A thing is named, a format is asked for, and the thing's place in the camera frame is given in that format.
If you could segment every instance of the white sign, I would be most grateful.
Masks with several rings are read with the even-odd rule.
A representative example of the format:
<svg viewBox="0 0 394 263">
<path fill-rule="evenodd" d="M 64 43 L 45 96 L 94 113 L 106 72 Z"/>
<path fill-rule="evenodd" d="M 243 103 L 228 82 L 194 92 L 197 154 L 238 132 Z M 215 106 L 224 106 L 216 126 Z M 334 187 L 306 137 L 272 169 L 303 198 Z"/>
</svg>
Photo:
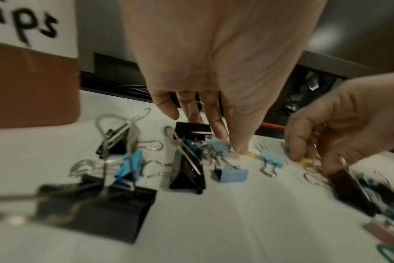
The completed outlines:
<svg viewBox="0 0 394 263">
<path fill-rule="evenodd" d="M 76 58 L 76 0 L 0 0 L 0 43 Z"/>
</svg>

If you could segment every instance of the white table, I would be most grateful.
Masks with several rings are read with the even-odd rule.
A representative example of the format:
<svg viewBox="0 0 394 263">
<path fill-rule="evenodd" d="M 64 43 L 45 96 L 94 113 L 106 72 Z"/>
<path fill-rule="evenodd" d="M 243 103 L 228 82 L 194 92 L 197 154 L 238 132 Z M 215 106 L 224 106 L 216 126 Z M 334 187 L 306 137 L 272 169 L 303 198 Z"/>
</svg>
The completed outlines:
<svg viewBox="0 0 394 263">
<path fill-rule="evenodd" d="M 0 194 L 76 182 L 68 170 L 81 159 L 97 159 L 101 139 L 94 119 L 104 113 L 132 118 L 151 107 L 137 123 L 142 140 L 164 140 L 163 127 L 175 125 L 153 104 L 85 91 L 81 99 L 82 116 L 75 124 L 0 130 Z M 252 141 L 286 158 L 282 140 L 255 136 Z M 163 151 L 145 151 L 144 157 L 172 162 L 173 154 L 166 143 Z M 231 161 L 250 169 L 248 181 L 217 183 L 210 178 L 213 168 L 206 166 L 202 195 L 164 191 L 160 185 L 168 178 L 141 179 L 139 185 L 158 193 L 134 245 L 54 227 L 0 224 L 0 263 L 386 262 L 375 248 L 378 241 L 361 227 L 370 218 L 306 182 L 301 167 L 288 161 L 272 179 L 259 172 L 255 159 Z M 354 168 L 376 169 L 394 183 L 394 154 L 374 156 Z M 161 168 L 150 164 L 144 173 L 156 169 Z"/>
</svg>

